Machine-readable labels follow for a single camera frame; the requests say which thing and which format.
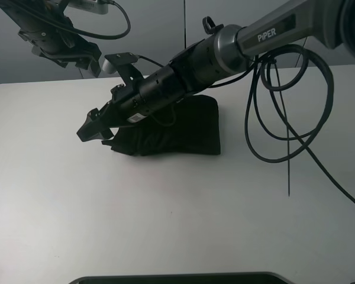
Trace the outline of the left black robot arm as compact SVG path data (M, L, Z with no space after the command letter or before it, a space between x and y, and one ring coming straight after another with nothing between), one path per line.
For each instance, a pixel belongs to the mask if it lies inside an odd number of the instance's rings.
M19 26L18 35L32 44L32 53L62 68L74 63L98 77L101 72L101 51L95 43L85 40L60 26L72 28L64 15L67 1L0 1L0 9Z

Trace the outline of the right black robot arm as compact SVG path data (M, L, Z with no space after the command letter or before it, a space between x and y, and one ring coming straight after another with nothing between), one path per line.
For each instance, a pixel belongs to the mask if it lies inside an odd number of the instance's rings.
M215 82L242 73L261 54L315 37L334 49L345 45L355 57L355 1L289 1L255 23L214 25L203 20L208 37L177 54L148 77L128 53L109 54L104 69L116 71L122 84L101 109L89 111L78 129L81 141L107 140L112 129L130 127L154 112Z

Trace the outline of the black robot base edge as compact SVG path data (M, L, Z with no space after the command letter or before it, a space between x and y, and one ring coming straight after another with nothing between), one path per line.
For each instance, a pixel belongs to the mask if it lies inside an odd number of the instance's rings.
M178 275L84 276L70 283L292 283L292 281L272 272L239 272Z

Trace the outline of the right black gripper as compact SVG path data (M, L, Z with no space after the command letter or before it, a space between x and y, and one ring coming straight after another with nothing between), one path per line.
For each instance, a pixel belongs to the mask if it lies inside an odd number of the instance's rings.
M110 128L128 127L185 95L185 83L172 67L162 67L144 78L135 67L117 67L124 82L111 89L111 100L99 111L88 112L78 129L81 142L109 140Z

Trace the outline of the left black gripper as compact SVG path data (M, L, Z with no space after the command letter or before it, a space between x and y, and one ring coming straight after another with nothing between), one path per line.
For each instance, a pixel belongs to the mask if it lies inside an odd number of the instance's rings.
M70 62L87 70L93 77L101 73L99 47L78 35L60 30L31 16L18 16L18 35L33 45L32 53L49 59L61 67Z

